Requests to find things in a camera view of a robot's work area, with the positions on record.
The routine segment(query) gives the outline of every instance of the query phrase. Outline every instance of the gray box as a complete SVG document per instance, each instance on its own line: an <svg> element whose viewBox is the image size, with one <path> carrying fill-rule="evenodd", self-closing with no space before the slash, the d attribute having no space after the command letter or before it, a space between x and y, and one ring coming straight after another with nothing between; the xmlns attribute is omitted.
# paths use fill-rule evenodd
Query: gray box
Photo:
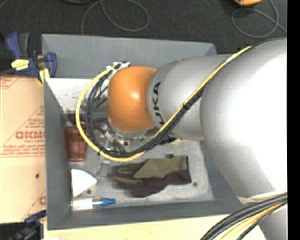
<svg viewBox="0 0 300 240"><path fill-rule="evenodd" d="M57 75L44 83L49 230L205 217L229 214L242 207L205 150L204 142L182 140L155 147L140 159L167 153L188 155L191 178L197 183L187 186L192 195L178 197L176 190L182 193L182 189L167 187L152 198L129 199L108 180L101 180L96 192L115 195L120 198L118 205L99 211L72 212L70 169L83 166L94 173L95 167L89 167L89 162L79 165L68 162L63 113L73 110L85 84L113 61L158 69L178 59L215 55L216 50L213 44L199 42L45 34L42 53L47 52L55 52L58 61ZM89 149L87 157L96 159L96 154Z"/></svg>

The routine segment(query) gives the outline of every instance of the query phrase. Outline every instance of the black carpet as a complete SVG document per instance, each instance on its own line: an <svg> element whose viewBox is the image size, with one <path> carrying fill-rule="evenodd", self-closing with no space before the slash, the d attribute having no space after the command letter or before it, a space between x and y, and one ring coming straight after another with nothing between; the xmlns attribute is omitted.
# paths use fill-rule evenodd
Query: black carpet
<svg viewBox="0 0 300 240"><path fill-rule="evenodd" d="M84 32L83 16L92 3L74 5L62 0L8 0L0 9L0 32L31 32L29 51L41 52L41 34L63 33L97 35L105 37L130 37L159 40L196 41L213 43L219 54L235 53L262 41L286 37L277 28L264 38L252 38L239 32L231 15L238 6L231 0L133 0L148 12L149 23L141 31L126 31L112 24L96 4L87 14ZM287 29L288 0L272 0L277 9L278 23ZM117 24L129 29L139 29L147 23L145 12L126 0L103 0L103 6ZM254 7L275 18L269 0ZM262 15L247 10L236 14L237 25L250 35L266 35L274 23ZM10 67L12 55L0 41L0 71ZM0 239L6 239L23 225L0 225Z"/></svg>

